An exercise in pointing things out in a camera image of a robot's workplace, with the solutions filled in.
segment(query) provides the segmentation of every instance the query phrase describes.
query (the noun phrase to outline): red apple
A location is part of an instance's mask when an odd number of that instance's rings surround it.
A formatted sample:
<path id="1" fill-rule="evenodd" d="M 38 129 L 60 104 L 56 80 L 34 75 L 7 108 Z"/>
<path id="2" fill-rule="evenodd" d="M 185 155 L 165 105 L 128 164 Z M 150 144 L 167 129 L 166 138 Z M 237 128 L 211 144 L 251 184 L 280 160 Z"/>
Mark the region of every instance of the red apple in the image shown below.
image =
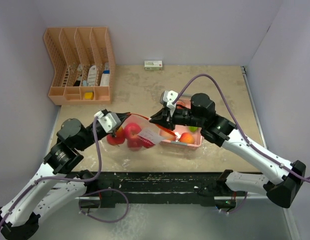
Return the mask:
<path id="1" fill-rule="evenodd" d="M 125 138 L 128 140 L 138 139 L 138 133 L 140 132 L 141 132 L 141 127 L 134 122 L 127 124 L 124 128 Z"/>
<path id="2" fill-rule="evenodd" d="M 123 144 L 125 142 L 125 137 L 113 137 L 111 136 L 111 134 L 108 134 L 107 137 L 106 137 L 106 140 L 107 142 L 110 144 L 110 145 L 119 145 L 119 144 Z"/>
<path id="3" fill-rule="evenodd" d="M 179 141 L 181 143 L 186 143 L 186 144 L 194 144 L 195 143 L 195 138 L 193 137 L 192 134 L 189 132 L 184 132 L 181 136 Z"/>
<path id="4" fill-rule="evenodd" d="M 133 152 L 139 151 L 142 146 L 142 141 L 139 138 L 127 140 L 127 147 Z"/>

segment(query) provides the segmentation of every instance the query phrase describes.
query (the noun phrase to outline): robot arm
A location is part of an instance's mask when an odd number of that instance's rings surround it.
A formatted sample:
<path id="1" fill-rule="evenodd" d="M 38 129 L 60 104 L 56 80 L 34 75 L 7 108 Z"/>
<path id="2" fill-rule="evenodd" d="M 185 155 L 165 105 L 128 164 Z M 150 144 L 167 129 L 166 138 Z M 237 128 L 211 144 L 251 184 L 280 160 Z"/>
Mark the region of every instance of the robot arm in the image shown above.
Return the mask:
<path id="1" fill-rule="evenodd" d="M 98 140 L 115 131 L 129 115 L 107 110 L 96 113 Z M 93 125 L 85 128 L 79 120 L 68 119 L 62 124 L 57 136 L 57 143 L 45 156 L 32 179 L 12 201 L 0 208 L 0 222 L 5 219 L 1 232 L 8 240 L 30 238 L 48 216 L 85 194 L 91 184 L 80 181 L 94 177 L 89 171 L 75 176 L 71 182 L 48 178 L 66 177 L 84 158 L 78 151 L 85 150 L 95 142 Z"/>
<path id="2" fill-rule="evenodd" d="M 215 111 L 215 103 L 204 93 L 197 93 L 191 97 L 191 108 L 176 108 L 173 104 L 178 93 L 165 91 L 161 97 L 163 108 L 153 116 L 150 122 L 161 125 L 170 130 L 175 125 L 194 126 L 201 128 L 201 135 L 210 143 L 225 148 L 259 169 L 263 174 L 239 173 L 226 170 L 220 177 L 220 183 L 227 185 L 233 191 L 254 192 L 267 197 L 275 204 L 288 208 L 295 198 L 302 181 L 291 175 L 289 170 L 304 176 L 305 165 L 296 161 L 291 163 L 269 150 L 263 148 L 255 141 L 249 140 L 249 144 L 243 139 L 237 126 L 228 119 L 219 116 Z M 263 154 L 280 162 L 274 164 L 268 158 L 259 154 L 251 145 L 254 145 Z"/>

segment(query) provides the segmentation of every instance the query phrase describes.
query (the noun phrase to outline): paper label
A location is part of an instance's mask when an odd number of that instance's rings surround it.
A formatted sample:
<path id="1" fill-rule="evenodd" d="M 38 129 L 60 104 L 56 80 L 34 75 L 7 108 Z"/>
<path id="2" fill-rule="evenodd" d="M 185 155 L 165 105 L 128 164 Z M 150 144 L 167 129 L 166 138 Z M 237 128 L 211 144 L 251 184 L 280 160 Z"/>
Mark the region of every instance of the paper label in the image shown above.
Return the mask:
<path id="1" fill-rule="evenodd" d="M 100 81 L 100 85 L 99 86 L 109 86 L 109 82 L 110 82 L 110 74 L 102 74 L 101 76 L 101 81 Z"/>
<path id="2" fill-rule="evenodd" d="M 156 145 L 159 144 L 165 138 L 158 133 L 153 132 L 150 128 L 143 128 L 140 133 L 138 133 L 141 141 Z"/>

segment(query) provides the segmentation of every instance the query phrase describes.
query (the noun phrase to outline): plastic organizer compartment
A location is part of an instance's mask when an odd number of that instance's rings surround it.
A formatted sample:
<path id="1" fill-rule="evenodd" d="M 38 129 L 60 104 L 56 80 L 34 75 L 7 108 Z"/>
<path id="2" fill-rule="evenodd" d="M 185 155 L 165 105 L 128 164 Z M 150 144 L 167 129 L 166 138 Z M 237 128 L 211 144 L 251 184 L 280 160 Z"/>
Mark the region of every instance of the plastic organizer compartment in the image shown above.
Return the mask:
<path id="1" fill-rule="evenodd" d="M 179 101 L 182 101 L 185 103 L 185 106 L 187 108 L 190 108 L 190 98 L 187 96 L 182 96 Z M 177 141 L 171 141 L 171 140 L 162 140 L 160 142 L 161 145 L 163 146 L 170 146 L 172 148 L 179 148 L 180 149 L 185 149 L 185 150 L 196 150 L 200 147 L 201 142 L 202 142 L 202 136 L 200 134 L 201 128 L 198 128 L 195 132 L 191 132 L 189 130 L 188 126 L 181 126 L 181 125 L 176 125 L 176 128 L 174 130 L 175 133 L 178 133 L 178 135 L 182 135 L 183 133 L 191 133 L 192 136 L 195 139 L 194 144 L 189 144 L 189 143 L 184 143 L 184 142 L 179 142 L 178 139 Z"/>
<path id="2" fill-rule="evenodd" d="M 111 103 L 116 62 L 107 27 L 52 27 L 46 30 L 44 41 L 55 69 L 48 96 L 56 105 Z M 110 68 L 109 86 L 99 86 L 105 63 Z M 93 65 L 97 67 L 95 85 L 83 86 Z M 91 92 L 93 99 L 85 99 L 85 93 Z"/>

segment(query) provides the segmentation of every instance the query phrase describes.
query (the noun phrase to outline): peach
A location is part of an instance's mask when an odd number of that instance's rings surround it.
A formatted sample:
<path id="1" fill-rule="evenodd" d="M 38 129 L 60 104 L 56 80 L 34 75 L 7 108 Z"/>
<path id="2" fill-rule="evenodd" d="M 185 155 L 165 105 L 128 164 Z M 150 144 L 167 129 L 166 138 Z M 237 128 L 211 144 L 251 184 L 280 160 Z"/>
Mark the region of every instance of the peach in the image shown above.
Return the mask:
<path id="1" fill-rule="evenodd" d="M 177 101 L 177 102 L 176 102 L 176 105 L 182 105 L 183 107 L 186 106 L 186 104 L 185 104 L 183 101 Z"/>
<path id="2" fill-rule="evenodd" d="M 123 128 L 122 126 L 120 126 L 120 127 L 118 128 L 118 130 L 115 131 L 115 135 L 116 135 L 116 137 L 118 137 L 118 138 L 124 138 L 124 137 L 125 137 L 124 128 Z"/>
<path id="3" fill-rule="evenodd" d="M 189 132 L 184 132 L 181 136 L 179 141 L 181 143 L 186 143 L 186 144 L 194 144 L 195 143 L 195 138 L 193 137 L 192 134 Z"/>
<path id="4" fill-rule="evenodd" d="M 169 140 L 169 141 L 176 141 L 176 136 L 175 135 L 172 135 L 166 131 L 161 131 L 160 132 L 160 135 L 165 138 L 165 140 Z"/>

